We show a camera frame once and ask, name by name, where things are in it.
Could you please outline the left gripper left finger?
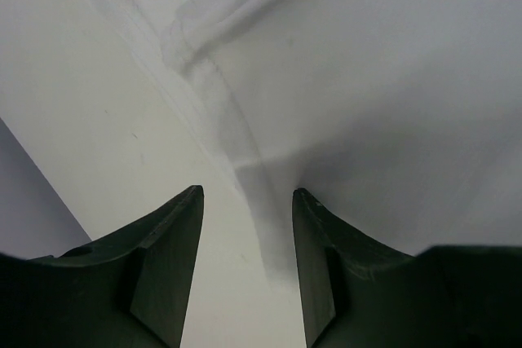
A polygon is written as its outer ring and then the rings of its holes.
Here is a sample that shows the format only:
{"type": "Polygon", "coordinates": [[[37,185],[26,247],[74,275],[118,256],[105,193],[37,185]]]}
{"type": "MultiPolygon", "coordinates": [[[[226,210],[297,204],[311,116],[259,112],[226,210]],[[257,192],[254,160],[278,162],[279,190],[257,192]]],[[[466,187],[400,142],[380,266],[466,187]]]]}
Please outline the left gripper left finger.
{"type": "Polygon", "coordinates": [[[59,257],[2,255],[2,346],[179,346],[203,209],[191,186],[59,257]]]}

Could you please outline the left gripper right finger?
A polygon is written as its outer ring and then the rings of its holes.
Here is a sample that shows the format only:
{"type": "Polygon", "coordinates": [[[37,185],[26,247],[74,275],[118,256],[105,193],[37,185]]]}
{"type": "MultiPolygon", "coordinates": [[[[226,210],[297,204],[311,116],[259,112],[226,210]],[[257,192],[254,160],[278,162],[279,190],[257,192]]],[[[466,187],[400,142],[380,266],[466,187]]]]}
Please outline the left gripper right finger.
{"type": "Polygon", "coordinates": [[[310,347],[518,347],[521,250],[436,246],[409,256],[293,194],[310,347]]]}

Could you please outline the white t shirt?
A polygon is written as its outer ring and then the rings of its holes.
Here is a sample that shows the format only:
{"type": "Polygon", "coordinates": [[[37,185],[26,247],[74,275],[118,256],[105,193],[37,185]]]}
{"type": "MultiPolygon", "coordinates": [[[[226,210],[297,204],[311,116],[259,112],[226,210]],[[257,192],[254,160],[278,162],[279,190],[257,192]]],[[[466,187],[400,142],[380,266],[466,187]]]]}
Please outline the white t shirt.
{"type": "Polygon", "coordinates": [[[86,0],[295,268],[308,189],[409,254],[521,242],[521,0],[86,0]]]}

